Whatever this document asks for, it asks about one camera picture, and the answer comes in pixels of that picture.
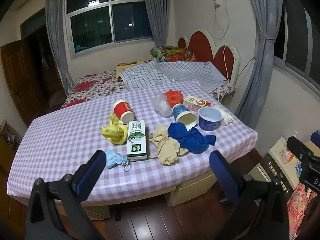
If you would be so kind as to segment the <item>yellow folded blanket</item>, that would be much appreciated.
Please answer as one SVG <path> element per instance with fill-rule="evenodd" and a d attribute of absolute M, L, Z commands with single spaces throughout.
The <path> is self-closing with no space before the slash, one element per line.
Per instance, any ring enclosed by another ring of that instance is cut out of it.
<path fill-rule="evenodd" d="M 122 82 L 122 79 L 120 77 L 120 74 L 123 70 L 139 65 L 139 64 L 143 64 L 145 63 L 145 61 L 143 60 L 138 60 L 138 61 L 133 61 L 133 62 L 119 62 L 116 66 L 116 80 L 117 82 Z"/>

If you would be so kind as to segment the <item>dark blue cloth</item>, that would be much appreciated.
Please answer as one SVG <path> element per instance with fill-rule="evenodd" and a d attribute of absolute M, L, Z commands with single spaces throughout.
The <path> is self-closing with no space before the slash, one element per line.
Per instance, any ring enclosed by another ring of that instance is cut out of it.
<path fill-rule="evenodd" d="M 168 135 L 177 140 L 181 148 L 185 148 L 194 154 L 201 154 L 208 149 L 209 145 L 214 146 L 216 143 L 215 135 L 204 136 L 195 127 L 187 130 L 186 126 L 180 122 L 170 124 Z"/>

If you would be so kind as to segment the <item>clear plastic bag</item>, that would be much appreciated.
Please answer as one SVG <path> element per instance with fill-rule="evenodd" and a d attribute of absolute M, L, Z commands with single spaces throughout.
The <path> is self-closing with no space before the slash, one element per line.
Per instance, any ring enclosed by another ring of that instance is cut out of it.
<path fill-rule="evenodd" d="M 153 109 L 162 117 L 169 118 L 172 116 L 172 108 L 167 102 L 167 97 L 164 94 L 158 94 L 152 101 Z"/>

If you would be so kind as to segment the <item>grey curtain right of window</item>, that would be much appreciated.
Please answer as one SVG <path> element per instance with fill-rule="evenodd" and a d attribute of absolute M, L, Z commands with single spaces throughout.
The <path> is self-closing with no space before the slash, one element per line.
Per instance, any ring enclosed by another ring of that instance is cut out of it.
<path fill-rule="evenodd" d="M 145 0 L 145 4 L 155 45 L 165 46 L 169 30 L 170 0 Z"/>

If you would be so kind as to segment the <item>red heart-shaped headboard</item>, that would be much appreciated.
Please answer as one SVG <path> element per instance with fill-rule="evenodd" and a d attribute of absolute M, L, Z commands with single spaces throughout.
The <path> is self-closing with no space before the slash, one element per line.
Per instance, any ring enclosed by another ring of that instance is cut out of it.
<path fill-rule="evenodd" d="M 191 38 L 185 35 L 179 38 L 178 47 L 192 51 L 197 61 L 211 62 L 220 73 L 233 85 L 239 74 L 240 56 L 230 42 L 215 43 L 208 31 L 197 30 Z"/>

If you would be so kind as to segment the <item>red paper cup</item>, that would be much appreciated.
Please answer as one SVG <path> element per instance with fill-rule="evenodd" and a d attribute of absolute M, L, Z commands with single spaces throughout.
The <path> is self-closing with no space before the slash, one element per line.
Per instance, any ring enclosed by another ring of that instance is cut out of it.
<path fill-rule="evenodd" d="M 135 120 L 135 114 L 126 100 L 117 100 L 113 105 L 113 112 L 116 117 L 124 124 Z"/>

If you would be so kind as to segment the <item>colourful floral pillow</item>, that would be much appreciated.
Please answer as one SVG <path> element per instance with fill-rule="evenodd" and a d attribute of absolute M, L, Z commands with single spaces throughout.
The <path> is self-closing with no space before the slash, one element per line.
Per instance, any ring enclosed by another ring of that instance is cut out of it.
<path fill-rule="evenodd" d="M 191 50 L 172 46 L 153 47 L 150 50 L 150 60 L 158 62 L 196 61 Z"/>

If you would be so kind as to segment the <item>yellow cloth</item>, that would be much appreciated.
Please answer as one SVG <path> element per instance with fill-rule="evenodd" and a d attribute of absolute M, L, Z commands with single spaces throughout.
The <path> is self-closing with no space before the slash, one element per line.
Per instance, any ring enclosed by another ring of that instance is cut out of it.
<path fill-rule="evenodd" d="M 115 114 L 109 116 L 109 125 L 101 127 L 101 135 L 114 145 L 123 145 L 127 141 L 128 127 Z"/>

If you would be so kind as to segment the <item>blue patterned paper cup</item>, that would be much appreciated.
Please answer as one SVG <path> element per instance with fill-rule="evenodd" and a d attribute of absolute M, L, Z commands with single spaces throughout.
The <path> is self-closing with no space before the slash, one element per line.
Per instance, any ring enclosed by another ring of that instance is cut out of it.
<path fill-rule="evenodd" d="M 182 103 L 176 104 L 172 108 L 172 113 L 175 121 L 184 124 L 187 130 L 197 125 L 197 115 Z"/>

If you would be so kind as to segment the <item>white tissue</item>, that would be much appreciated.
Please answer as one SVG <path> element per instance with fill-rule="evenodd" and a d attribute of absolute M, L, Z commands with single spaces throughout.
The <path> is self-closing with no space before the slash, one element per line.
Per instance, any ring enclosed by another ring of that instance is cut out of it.
<path fill-rule="evenodd" d="M 234 122 L 233 117 L 229 113 L 227 113 L 223 108 L 219 106 L 215 106 L 214 109 L 220 112 L 221 114 L 220 122 L 223 126 L 228 126 L 229 124 L 232 124 Z"/>

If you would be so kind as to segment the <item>floral red bedspread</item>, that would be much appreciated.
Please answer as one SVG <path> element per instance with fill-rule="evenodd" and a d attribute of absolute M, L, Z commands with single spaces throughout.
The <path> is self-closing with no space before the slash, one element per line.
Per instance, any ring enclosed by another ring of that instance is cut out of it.
<path fill-rule="evenodd" d="M 85 75 L 77 81 L 61 108 L 121 93 L 125 90 L 124 83 L 117 81 L 115 70 Z"/>

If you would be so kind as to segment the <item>light blue face mask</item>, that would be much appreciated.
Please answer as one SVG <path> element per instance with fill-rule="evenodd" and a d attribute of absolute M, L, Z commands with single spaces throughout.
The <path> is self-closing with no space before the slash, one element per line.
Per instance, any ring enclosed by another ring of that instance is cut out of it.
<path fill-rule="evenodd" d="M 128 172 L 131 169 L 130 160 L 126 155 L 122 155 L 118 152 L 114 152 L 111 150 L 106 150 L 105 155 L 106 167 L 108 169 L 111 169 L 117 165 L 120 165 L 125 172 Z"/>

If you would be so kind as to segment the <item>beige cloth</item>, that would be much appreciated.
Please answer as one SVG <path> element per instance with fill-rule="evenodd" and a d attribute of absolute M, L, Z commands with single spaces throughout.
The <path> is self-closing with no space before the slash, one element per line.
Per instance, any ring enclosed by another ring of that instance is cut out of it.
<path fill-rule="evenodd" d="M 157 152 L 150 156 L 158 159 L 162 165 L 171 166 L 179 157 L 186 155 L 189 150 L 181 148 L 180 143 L 169 136 L 168 126 L 157 125 L 155 131 L 150 134 L 149 141 L 157 148 Z"/>

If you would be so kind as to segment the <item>red white nut-milk carton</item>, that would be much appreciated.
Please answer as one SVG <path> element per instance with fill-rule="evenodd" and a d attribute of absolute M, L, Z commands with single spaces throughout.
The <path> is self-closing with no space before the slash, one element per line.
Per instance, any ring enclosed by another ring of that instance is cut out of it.
<path fill-rule="evenodd" d="M 211 106 L 212 103 L 210 101 L 188 95 L 184 98 L 183 104 L 187 109 L 196 112 L 202 107 Z"/>

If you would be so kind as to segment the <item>green white milk carton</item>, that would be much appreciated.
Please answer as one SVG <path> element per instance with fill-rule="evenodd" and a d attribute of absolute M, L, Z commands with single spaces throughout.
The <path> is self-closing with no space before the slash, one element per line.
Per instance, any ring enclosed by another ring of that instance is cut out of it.
<path fill-rule="evenodd" d="M 131 160 L 148 159 L 145 121 L 131 121 L 128 128 L 126 156 Z"/>

